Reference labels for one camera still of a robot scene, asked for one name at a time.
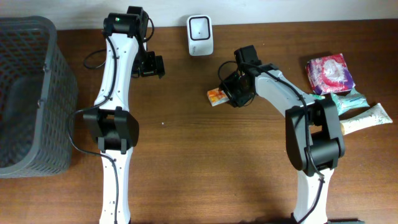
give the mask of teal package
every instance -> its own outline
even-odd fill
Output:
[[[351,109],[367,107],[368,102],[363,94],[358,93],[354,88],[346,96],[338,96],[330,93],[331,99],[337,106],[338,115],[341,115]]]

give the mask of snack package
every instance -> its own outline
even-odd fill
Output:
[[[310,60],[306,70],[312,90],[318,95],[348,91],[355,86],[343,54]]]
[[[207,97],[209,98],[212,106],[216,106],[229,101],[228,96],[226,96],[224,91],[220,90],[219,88],[207,91]]]
[[[337,106],[338,115],[341,115],[351,109],[367,107],[368,102],[366,97],[358,93],[355,88],[351,90],[346,96],[338,96],[334,93],[330,93],[331,99]]]
[[[360,115],[340,121],[340,126],[343,134],[349,134],[364,128],[387,123],[392,123],[392,120],[381,104],[378,103]]]

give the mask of gray plastic basket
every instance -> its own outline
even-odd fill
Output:
[[[0,19],[0,178],[68,169],[67,116],[76,108],[77,94],[51,21]]]

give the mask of wood grain surface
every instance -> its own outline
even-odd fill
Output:
[[[381,103],[393,124],[345,136],[346,154],[332,177],[330,219],[398,222],[398,20],[298,22],[213,27],[215,49],[191,57],[185,27],[156,29],[149,42],[166,76],[132,80],[129,106],[140,136],[129,173],[134,223],[239,223],[289,217],[297,174],[285,150],[284,117],[266,100],[211,107],[206,91],[233,52],[256,47],[288,80],[310,92],[303,70],[317,56],[343,53],[371,106]],[[104,48],[100,30],[58,32],[58,45],[78,79],[78,107],[93,104],[103,71],[82,61]],[[104,55],[91,63],[102,63]],[[225,67],[223,75],[235,68]],[[347,118],[364,110],[345,114]],[[79,118],[75,139],[97,151]],[[0,223],[97,223],[101,215],[101,159],[73,151],[69,170],[53,177],[0,179]]]

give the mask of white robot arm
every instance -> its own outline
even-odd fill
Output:
[[[268,72],[293,86],[303,96],[308,106],[314,104],[316,98],[304,93],[295,85],[291,84],[291,82],[283,76],[280,70],[269,70]],[[303,106],[297,95],[289,87],[281,84],[281,82],[278,82],[264,72],[255,78],[255,87],[257,94],[272,103],[272,105],[275,106],[283,116],[285,116],[286,110],[291,109],[294,106]],[[323,184],[317,206],[313,212],[302,221],[303,224],[324,224],[328,221],[326,216],[326,198],[328,194],[329,181],[333,171],[334,169],[329,168],[321,170],[321,173],[324,175],[325,183]],[[317,197],[320,176],[318,174],[314,174],[310,177],[302,170],[298,170],[297,175],[297,203],[293,215],[294,219],[298,222],[313,207],[314,201]]]
[[[147,77],[164,75],[161,56],[146,52],[149,17],[141,7],[127,14],[110,13],[104,20],[106,62],[95,106],[83,119],[101,150],[104,170],[103,209],[100,224],[128,224],[129,164],[139,135],[138,122],[129,113],[132,73]]]
[[[275,65],[263,65],[252,45],[236,50],[234,55],[238,69],[220,84],[230,104],[241,107],[258,95],[285,116],[286,151],[297,169],[298,189],[291,219],[278,223],[329,223],[328,185],[338,159],[345,152],[336,105],[330,99],[317,100],[299,90]],[[322,126],[322,131],[311,134],[309,124]]]

